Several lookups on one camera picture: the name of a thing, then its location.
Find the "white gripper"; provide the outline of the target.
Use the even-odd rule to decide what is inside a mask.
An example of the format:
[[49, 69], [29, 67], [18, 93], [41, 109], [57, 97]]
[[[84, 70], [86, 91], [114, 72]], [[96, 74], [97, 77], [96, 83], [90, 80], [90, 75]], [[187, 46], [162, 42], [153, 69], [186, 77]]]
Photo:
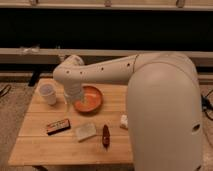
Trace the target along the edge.
[[69, 112], [72, 106], [71, 103], [74, 103], [80, 100], [80, 103], [83, 105], [86, 104], [84, 90], [81, 83], [68, 83], [64, 86], [64, 96], [66, 99], [66, 111]]

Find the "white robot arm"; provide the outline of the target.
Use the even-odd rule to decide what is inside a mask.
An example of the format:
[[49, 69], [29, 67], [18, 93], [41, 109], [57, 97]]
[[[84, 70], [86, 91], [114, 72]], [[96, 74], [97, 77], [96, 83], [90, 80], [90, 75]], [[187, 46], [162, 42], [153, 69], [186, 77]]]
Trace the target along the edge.
[[135, 171], [202, 171], [202, 104], [196, 67], [181, 53], [155, 52], [86, 65], [72, 55], [53, 71], [69, 103], [84, 83], [125, 84]]

